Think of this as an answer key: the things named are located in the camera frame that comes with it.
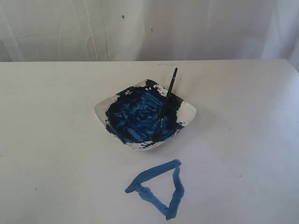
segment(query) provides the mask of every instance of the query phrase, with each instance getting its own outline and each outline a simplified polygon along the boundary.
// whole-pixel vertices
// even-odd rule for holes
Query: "square white dish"
[[[99,102],[94,111],[115,138],[129,148],[144,151],[155,148],[178,134],[196,115],[196,109],[171,94],[167,105],[161,138],[153,141],[153,132],[166,98],[167,89],[146,79]]]

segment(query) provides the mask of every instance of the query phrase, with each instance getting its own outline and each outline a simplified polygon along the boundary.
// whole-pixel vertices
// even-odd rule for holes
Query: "blue paint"
[[[177,215],[178,206],[185,192],[183,184],[179,178],[180,165],[180,160],[173,160],[148,169],[146,171],[143,171],[132,181],[132,183],[130,184],[130,186],[128,186],[125,192],[131,193],[135,190],[136,192],[138,192],[141,199],[152,203],[163,215],[165,215],[166,220],[175,218]],[[153,195],[149,188],[143,187],[141,184],[171,169],[174,169],[172,178],[175,186],[175,191],[172,195],[172,199],[168,208]]]
[[[116,135],[123,143],[144,143],[144,148],[154,144],[153,134],[159,124],[159,116],[165,101],[155,86],[157,83],[147,79],[145,87],[129,87],[117,95],[119,98],[106,111],[106,129]],[[182,99],[171,95],[162,123],[160,141],[183,128],[177,123],[177,110]]]

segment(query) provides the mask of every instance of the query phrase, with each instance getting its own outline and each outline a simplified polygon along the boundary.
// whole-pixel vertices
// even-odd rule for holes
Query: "white tabletop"
[[[175,67],[173,92],[197,108],[196,118],[179,140],[131,151],[108,134],[93,107],[146,78],[168,86]],[[120,216],[105,202],[118,192],[97,193],[109,184],[97,180],[104,175],[97,167],[136,154],[159,165],[154,156],[195,138],[232,181],[223,175],[211,182],[226,186],[167,223],[298,223],[299,75],[285,60],[0,63],[0,102],[1,224],[114,223],[100,214]],[[210,166],[202,167],[213,172]],[[123,190],[142,171],[119,180]],[[128,203],[136,196],[122,194]]]

